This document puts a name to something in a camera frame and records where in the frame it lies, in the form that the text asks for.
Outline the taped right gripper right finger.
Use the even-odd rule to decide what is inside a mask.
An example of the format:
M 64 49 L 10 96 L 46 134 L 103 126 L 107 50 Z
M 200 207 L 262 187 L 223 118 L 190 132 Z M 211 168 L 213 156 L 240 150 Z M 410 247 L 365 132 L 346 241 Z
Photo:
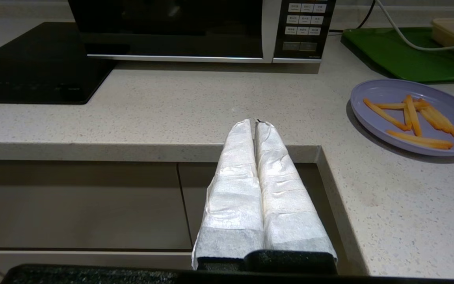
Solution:
M 266 248 L 328 253 L 337 263 L 330 237 L 274 125 L 257 122 L 255 149 Z

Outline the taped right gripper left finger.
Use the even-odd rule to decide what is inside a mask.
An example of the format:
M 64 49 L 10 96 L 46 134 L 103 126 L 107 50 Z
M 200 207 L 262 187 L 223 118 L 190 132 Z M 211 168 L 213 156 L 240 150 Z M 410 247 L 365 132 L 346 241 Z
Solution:
M 242 259 L 265 247 L 262 193 L 249 119 L 231 128 L 210 185 L 192 268 L 204 258 Z

